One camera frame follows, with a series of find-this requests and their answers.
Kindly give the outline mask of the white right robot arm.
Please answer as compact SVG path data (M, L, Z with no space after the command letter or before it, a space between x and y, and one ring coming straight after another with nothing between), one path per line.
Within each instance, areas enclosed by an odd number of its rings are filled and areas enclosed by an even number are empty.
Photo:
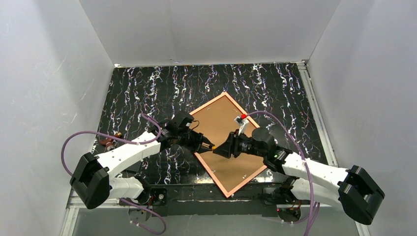
M248 137L238 131L213 150L225 158L251 154L262 157L268 169L287 176L281 186L269 192L269 202L312 200L341 209L351 219L370 225L385 193L362 167L337 168L302 157L275 143L265 128L256 128Z

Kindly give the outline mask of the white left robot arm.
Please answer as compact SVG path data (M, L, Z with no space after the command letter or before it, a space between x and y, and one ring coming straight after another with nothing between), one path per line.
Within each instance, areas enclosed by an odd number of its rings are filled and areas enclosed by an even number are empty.
M102 154L84 154L72 173L70 185L85 207L94 209L108 199L140 199L150 186L142 177L122 178L118 175L145 158L159 154L173 145L191 153L212 151L214 144L202 133L191 129L194 118L187 112L173 119L157 122L146 114L140 115L153 124L136 139L129 141L112 136L123 145Z

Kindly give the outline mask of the red picture frame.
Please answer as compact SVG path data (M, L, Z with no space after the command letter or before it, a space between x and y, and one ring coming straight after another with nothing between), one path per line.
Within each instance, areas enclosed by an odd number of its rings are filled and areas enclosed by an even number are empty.
M194 118L190 127L202 133L215 147L214 150L197 153L196 157L226 198L266 169L262 157L243 152L233 157L235 142L232 138L239 131L235 118L246 114L246 111L227 92L190 114Z

